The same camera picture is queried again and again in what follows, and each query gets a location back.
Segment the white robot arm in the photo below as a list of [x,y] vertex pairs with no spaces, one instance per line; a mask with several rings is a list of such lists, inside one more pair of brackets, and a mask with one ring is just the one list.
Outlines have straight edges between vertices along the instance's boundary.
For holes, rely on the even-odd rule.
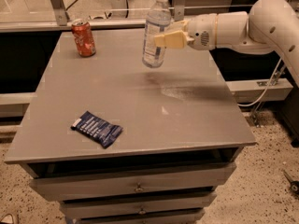
[[250,12],[203,14],[176,21],[154,36],[158,47],[231,49],[264,55],[274,51],[299,85],[299,18],[285,0],[258,0]]

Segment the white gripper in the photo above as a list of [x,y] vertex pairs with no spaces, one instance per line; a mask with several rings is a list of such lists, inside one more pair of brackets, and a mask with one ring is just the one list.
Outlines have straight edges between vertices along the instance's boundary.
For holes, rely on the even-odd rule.
[[169,32],[156,35],[154,42],[157,47],[168,49],[183,49],[189,44],[193,49],[213,50],[216,48],[216,24],[216,14],[175,21],[170,24]]

